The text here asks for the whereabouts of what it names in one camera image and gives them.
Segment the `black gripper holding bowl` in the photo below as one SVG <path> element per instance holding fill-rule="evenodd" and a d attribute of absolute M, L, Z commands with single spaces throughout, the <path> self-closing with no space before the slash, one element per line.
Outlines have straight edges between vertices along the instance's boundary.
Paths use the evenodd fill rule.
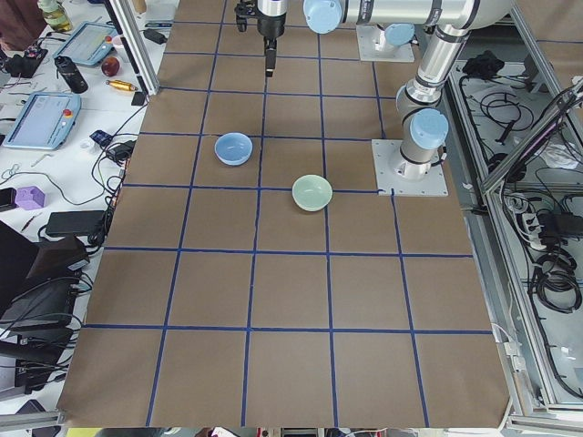
<path fill-rule="evenodd" d="M 288 2 L 286 0 L 239 1 L 234 8 L 236 26 L 240 32 L 247 30 L 250 19 L 257 20 L 262 36 L 281 36 L 284 33 Z M 277 40 L 263 38 L 265 76 L 273 76 L 277 62 Z"/>

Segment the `silver robot arm with bowl gripper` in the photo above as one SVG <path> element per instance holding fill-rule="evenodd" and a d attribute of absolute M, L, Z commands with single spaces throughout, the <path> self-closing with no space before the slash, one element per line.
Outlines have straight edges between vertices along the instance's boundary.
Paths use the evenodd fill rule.
<path fill-rule="evenodd" d="M 404 128 L 401 154 L 417 165 L 430 161 L 445 143 L 448 122 L 435 106 L 470 33 L 492 25 L 514 7 L 513 1 L 339 1 L 341 23 L 356 25 L 410 23 L 434 32 L 416 75 L 397 93 Z"/>

